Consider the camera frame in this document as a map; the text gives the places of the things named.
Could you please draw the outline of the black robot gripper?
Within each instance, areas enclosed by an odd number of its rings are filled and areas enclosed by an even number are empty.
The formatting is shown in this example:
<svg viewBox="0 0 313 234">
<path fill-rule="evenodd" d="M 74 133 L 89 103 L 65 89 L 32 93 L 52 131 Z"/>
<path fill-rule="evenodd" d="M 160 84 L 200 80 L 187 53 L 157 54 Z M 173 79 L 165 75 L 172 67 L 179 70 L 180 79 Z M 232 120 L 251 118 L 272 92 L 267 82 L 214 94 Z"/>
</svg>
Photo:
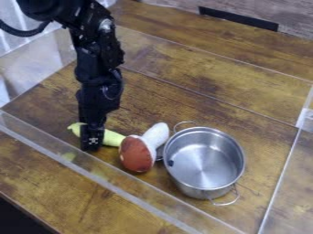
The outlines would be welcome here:
<svg viewBox="0 0 313 234">
<path fill-rule="evenodd" d="M 80 129 L 80 149 L 96 151 L 104 140 L 107 114 L 120 107 L 123 79 L 119 69 L 81 83 L 76 93 Z"/>
</svg>

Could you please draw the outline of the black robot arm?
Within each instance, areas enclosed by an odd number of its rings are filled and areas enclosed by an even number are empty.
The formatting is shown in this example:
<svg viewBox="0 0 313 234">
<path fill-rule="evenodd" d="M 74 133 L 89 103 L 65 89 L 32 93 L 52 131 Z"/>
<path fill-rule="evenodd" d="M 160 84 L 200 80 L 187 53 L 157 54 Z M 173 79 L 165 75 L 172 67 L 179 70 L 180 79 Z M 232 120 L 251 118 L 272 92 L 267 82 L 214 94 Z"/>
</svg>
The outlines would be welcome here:
<svg viewBox="0 0 313 234">
<path fill-rule="evenodd" d="M 22 13 L 37 21 L 54 21 L 69 31 L 77 53 L 74 76 L 80 149 L 94 151 L 104 140 L 107 114 L 119 109 L 124 52 L 109 11 L 96 0 L 17 0 Z"/>
</svg>

